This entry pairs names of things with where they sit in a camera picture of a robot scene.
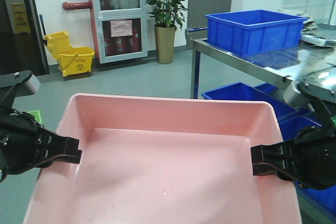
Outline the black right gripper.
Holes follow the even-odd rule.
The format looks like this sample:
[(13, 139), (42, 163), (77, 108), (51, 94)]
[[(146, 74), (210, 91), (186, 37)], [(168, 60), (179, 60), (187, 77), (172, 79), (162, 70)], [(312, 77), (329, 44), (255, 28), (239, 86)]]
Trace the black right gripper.
[[(315, 190), (335, 185), (334, 126), (307, 126), (297, 132), (292, 140), (256, 145), (250, 150), (254, 176), (277, 175), (282, 180), (297, 181), (301, 187)], [(294, 164), (295, 178), (266, 164)]]

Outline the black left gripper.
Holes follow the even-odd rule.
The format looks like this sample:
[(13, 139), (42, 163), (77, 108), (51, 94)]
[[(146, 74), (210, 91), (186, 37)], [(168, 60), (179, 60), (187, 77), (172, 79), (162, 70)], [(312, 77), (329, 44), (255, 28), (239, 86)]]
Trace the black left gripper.
[[(35, 167), (47, 168), (54, 161), (80, 163), (82, 150), (78, 148), (78, 139), (58, 135), (40, 126), (33, 114), (1, 105), (1, 181), (7, 175), (18, 175)], [(54, 156), (40, 164), (39, 154)]]

